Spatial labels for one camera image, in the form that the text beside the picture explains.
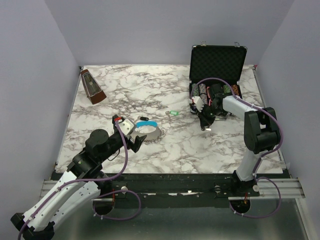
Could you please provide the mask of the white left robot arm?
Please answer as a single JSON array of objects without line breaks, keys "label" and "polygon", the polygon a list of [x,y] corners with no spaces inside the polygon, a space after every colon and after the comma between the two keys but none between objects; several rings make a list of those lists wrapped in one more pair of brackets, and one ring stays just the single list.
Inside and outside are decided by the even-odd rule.
[{"label": "white left robot arm", "polygon": [[136,153],[146,139],[142,135],[131,141],[131,132],[132,129],[121,129],[119,126],[115,127],[112,135],[104,129],[94,130],[85,147],[73,158],[51,190],[32,208],[11,217],[11,222],[19,231],[17,238],[50,240],[63,217],[97,196],[107,197],[111,191],[111,181],[122,176],[128,161],[125,160],[120,172],[113,176],[101,171],[102,163],[121,148],[126,153],[128,150]]}]

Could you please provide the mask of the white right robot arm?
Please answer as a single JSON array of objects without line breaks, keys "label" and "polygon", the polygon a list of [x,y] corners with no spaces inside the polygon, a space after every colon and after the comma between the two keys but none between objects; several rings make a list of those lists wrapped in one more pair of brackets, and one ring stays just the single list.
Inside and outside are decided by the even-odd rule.
[{"label": "white right robot arm", "polygon": [[262,158],[275,152],[283,142],[282,131],[272,107],[262,108],[244,101],[227,85],[213,84],[207,93],[190,97],[190,105],[200,119],[203,130],[210,127],[215,118],[230,113],[243,120],[243,139],[246,146],[244,157],[230,183],[230,191],[241,196],[248,190],[247,182],[255,179]]}]

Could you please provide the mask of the key with black tag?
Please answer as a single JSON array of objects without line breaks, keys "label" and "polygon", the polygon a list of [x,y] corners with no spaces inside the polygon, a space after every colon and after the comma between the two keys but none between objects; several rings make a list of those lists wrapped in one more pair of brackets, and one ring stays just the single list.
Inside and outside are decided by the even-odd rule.
[{"label": "key with black tag", "polygon": [[201,127],[201,130],[202,131],[212,131],[212,129],[209,126]]}]

